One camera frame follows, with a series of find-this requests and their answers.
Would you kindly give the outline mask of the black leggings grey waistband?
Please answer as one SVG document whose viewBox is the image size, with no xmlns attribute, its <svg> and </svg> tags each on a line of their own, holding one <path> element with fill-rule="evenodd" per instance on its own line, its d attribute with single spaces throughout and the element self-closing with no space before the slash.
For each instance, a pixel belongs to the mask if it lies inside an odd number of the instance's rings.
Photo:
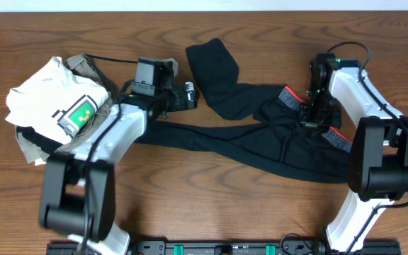
<svg viewBox="0 0 408 255">
<path fill-rule="evenodd" d="M 256 123 L 199 127 L 157 122 L 148 126 L 137 143 L 215 152 L 289 179 L 346 182 L 351 141 L 336 130 L 301 127 L 302 99 L 289 86 L 240 83 L 239 67 L 218 38 L 187 47 L 186 56 L 211 109 L 225 120 L 252 116 Z"/>
</svg>

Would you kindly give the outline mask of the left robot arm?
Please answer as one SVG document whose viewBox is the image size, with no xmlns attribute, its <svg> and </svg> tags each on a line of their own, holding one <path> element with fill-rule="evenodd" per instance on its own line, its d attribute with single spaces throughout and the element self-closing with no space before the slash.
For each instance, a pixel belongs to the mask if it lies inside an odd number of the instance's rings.
<svg viewBox="0 0 408 255">
<path fill-rule="evenodd" d="M 183 85 L 125 83 L 106 119 L 79 146 L 49 156 L 39 224 L 67 236 L 70 254 L 129 254 L 130 235 L 115 219 L 115 167 L 158 116 L 196 108 L 199 93 Z"/>
</svg>

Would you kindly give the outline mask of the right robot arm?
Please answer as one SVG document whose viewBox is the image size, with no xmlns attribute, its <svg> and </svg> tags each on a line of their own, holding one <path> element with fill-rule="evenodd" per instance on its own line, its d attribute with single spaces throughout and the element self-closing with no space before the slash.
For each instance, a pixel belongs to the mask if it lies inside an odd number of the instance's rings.
<svg viewBox="0 0 408 255">
<path fill-rule="evenodd" d="M 348 195 L 310 252 L 363 254 L 381 214 L 408 207 L 408 117 L 383 98 L 357 59 L 319 53 L 310 71 L 311 101 L 300 105 L 301 127 L 324 134 L 340 108 L 356 127 L 346 165 Z"/>
</svg>

